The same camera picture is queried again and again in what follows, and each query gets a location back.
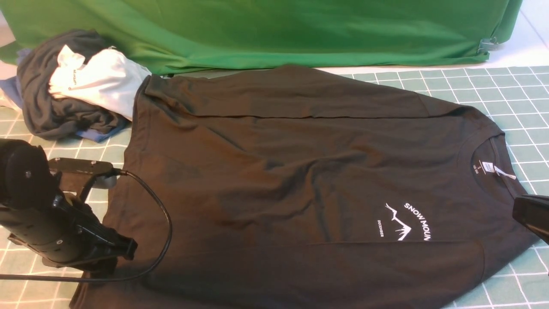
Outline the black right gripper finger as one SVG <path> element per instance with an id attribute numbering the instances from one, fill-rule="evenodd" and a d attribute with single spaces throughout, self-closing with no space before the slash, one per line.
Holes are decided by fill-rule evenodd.
<path id="1" fill-rule="evenodd" d="M 513 218 L 549 243 L 549 197 L 543 195 L 521 195 L 514 199 Z"/>

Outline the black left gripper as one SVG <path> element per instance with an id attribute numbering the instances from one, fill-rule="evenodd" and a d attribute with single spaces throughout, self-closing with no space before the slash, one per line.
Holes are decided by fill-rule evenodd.
<path id="1" fill-rule="evenodd" d="M 118 258 L 132 261 L 138 244 L 102 225 L 90 206 L 67 194 L 51 203 L 9 202 L 9 240 L 41 256 L 49 267 L 110 275 Z"/>

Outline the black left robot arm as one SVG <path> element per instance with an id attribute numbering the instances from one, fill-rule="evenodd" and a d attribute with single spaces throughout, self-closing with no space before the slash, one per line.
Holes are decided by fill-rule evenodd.
<path id="1" fill-rule="evenodd" d="M 92 188 L 116 184 L 109 162 L 49 160 L 40 146 L 2 139 L 0 172 L 1 225 L 44 265 L 107 275 L 119 258 L 135 258 L 135 240 L 103 225 L 86 203 Z"/>

